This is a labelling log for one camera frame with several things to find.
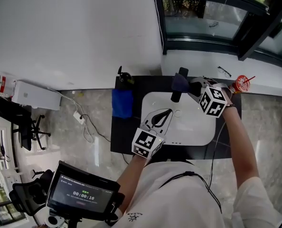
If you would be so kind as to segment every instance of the marble floor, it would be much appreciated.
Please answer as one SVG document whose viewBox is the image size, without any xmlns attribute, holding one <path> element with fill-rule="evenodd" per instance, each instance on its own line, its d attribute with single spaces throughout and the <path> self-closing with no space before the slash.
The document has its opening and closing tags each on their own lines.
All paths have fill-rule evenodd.
<svg viewBox="0 0 282 228">
<path fill-rule="evenodd" d="M 84 113 L 90 116 L 98 132 L 110 139 L 111 90 L 62 93 L 77 101 Z M 256 153 L 260 176 L 275 209 L 282 214 L 282 97 L 244 94 L 242 109 L 242 120 Z M 92 174 L 117 180 L 127 165 L 123 156 L 110 152 L 110 143 L 95 134 L 96 131 L 88 120 L 87 127 L 94 142 L 90 143 L 92 138 L 87 132 L 84 133 L 85 139 L 83 125 L 73 117 L 75 110 L 75 105 L 65 98 L 62 98 L 59 111 L 34 109 L 32 112 L 34 118 L 40 114 L 46 116 L 40 128 L 51 132 L 51 137 L 42 137 L 43 145 L 47 147 L 46 151 L 40 151 L 35 144 L 32 152 L 19 154 L 18 162 L 26 162 L 24 158 L 29 158 L 29 165 L 33 164 L 38 170 L 45 170 L 47 166 L 53 169 L 59 158 Z M 131 156 L 124 156 L 129 162 Z M 208 179 L 211 160 L 192 162 Z M 222 203 L 223 213 L 230 217 L 237 192 L 231 159 L 214 161 L 212 191 Z"/>
</svg>

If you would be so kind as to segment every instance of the white shirt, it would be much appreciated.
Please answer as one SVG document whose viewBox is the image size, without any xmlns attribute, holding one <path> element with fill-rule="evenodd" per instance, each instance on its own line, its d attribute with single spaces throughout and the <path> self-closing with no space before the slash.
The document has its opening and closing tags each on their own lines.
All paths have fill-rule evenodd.
<svg viewBox="0 0 282 228">
<path fill-rule="evenodd" d="M 197 173 L 184 162 L 158 162 L 144 168 L 126 213 L 113 228 L 274 228 L 275 211 L 258 177 L 238 189 L 232 219 L 223 217 L 219 206 L 197 176 L 170 181 L 186 171 Z M 100 223 L 96 228 L 108 227 Z"/>
</svg>

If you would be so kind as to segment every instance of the white plastic object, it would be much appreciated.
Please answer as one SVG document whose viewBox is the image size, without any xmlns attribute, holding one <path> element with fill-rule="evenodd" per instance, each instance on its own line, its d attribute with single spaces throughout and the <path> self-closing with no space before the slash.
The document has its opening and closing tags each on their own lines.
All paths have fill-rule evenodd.
<svg viewBox="0 0 282 228">
<path fill-rule="evenodd" d="M 200 105 L 187 93 L 182 93 L 178 103 L 170 100 L 172 92 L 150 92 L 142 102 L 141 122 L 156 110 L 169 108 L 173 112 L 181 111 L 181 116 L 174 116 L 165 134 L 167 145 L 203 146 L 210 143 L 216 131 L 216 119 L 203 113 Z"/>
<path fill-rule="evenodd" d="M 13 96 L 15 79 L 11 75 L 0 72 L 0 96 L 8 98 Z"/>
<path fill-rule="evenodd" d="M 48 89 L 17 81 L 11 100 L 18 104 L 30 105 L 33 108 L 60 110 L 61 95 Z"/>
<path fill-rule="evenodd" d="M 85 122 L 85 119 L 84 119 L 84 118 L 80 119 L 80 117 L 81 117 L 81 114 L 80 114 L 79 112 L 75 111 L 75 113 L 74 113 L 74 118 L 75 118 L 81 125 L 83 125 L 84 122 Z"/>
<path fill-rule="evenodd" d="M 51 216 L 49 215 L 45 220 L 45 225 L 48 226 L 49 228 L 58 228 L 63 225 L 65 222 L 65 219 L 60 216 Z"/>
</svg>

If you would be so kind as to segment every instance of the black desk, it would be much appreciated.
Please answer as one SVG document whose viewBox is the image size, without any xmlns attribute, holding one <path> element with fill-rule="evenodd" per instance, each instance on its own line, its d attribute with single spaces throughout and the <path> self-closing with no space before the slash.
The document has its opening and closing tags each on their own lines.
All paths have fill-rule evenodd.
<svg viewBox="0 0 282 228">
<path fill-rule="evenodd" d="M 172 92 L 171 83 L 172 76 L 134 76 L 135 84 L 133 86 L 133 107 L 132 118 L 122 119 L 114 117 L 112 120 L 112 135 L 111 135 L 111 151 L 132 154 L 132 140 L 136 133 L 136 129 L 141 123 L 141 108 L 142 100 L 149 92 Z M 233 80 L 216 79 L 219 83 L 230 85 Z M 116 78 L 115 89 L 126 90 L 129 89 L 120 80 Z M 239 115 L 241 117 L 241 96 L 234 95 L 232 102 L 236 105 Z M 212 159 L 215 149 L 216 139 L 219 131 L 224 123 L 223 117 L 216 119 L 215 136 L 209 144 L 205 146 L 174 146 L 163 145 L 160 152 L 163 152 L 168 158 L 184 158 L 187 160 L 197 159 Z M 227 127 L 223 128 L 220 134 L 215 159 L 231 158 L 231 150 L 229 146 L 229 136 Z"/>
</svg>

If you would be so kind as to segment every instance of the monitor screen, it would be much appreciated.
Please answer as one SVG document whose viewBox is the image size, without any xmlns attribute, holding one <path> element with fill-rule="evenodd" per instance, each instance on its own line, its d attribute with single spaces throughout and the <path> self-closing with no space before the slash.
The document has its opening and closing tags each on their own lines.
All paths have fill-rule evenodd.
<svg viewBox="0 0 282 228">
<path fill-rule="evenodd" d="M 112 194 L 110 190 L 60 175 L 52 200 L 71 207 L 104 213 Z"/>
</svg>

